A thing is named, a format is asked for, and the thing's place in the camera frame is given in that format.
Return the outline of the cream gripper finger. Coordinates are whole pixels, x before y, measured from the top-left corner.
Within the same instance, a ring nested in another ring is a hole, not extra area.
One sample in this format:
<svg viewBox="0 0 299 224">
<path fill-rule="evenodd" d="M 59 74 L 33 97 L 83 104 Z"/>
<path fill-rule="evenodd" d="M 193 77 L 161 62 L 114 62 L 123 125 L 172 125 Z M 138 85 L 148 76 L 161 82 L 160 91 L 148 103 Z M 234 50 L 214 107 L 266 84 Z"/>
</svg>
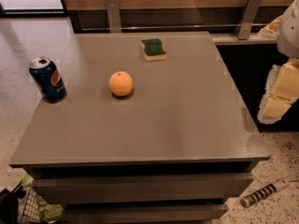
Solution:
<svg viewBox="0 0 299 224">
<path fill-rule="evenodd" d="M 273 65 L 265 84 L 265 94 L 257 115 L 262 124 L 281 120 L 299 99 L 299 60 L 291 59 L 282 66 Z"/>
<path fill-rule="evenodd" d="M 280 24 L 280 21 L 282 19 L 282 16 L 278 16 L 274 20 L 272 20 L 270 23 L 268 23 L 264 28 L 262 28 L 258 32 L 258 36 L 262 38 L 269 38 L 269 39 L 277 39 L 277 33 L 278 33 L 278 27 Z"/>
</svg>

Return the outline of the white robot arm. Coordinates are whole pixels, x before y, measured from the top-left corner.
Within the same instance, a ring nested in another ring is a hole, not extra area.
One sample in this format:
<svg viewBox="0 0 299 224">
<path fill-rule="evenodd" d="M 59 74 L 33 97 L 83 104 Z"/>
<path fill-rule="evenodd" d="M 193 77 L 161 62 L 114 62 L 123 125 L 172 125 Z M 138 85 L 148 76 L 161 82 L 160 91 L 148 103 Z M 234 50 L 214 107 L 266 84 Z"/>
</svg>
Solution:
<svg viewBox="0 0 299 224">
<path fill-rule="evenodd" d="M 289 58 L 282 66 L 272 66 L 259 105 L 258 121 L 274 124 L 299 99 L 299 0 L 294 0 L 281 16 L 261 29 L 258 36 L 276 39 L 278 52 Z"/>
</svg>

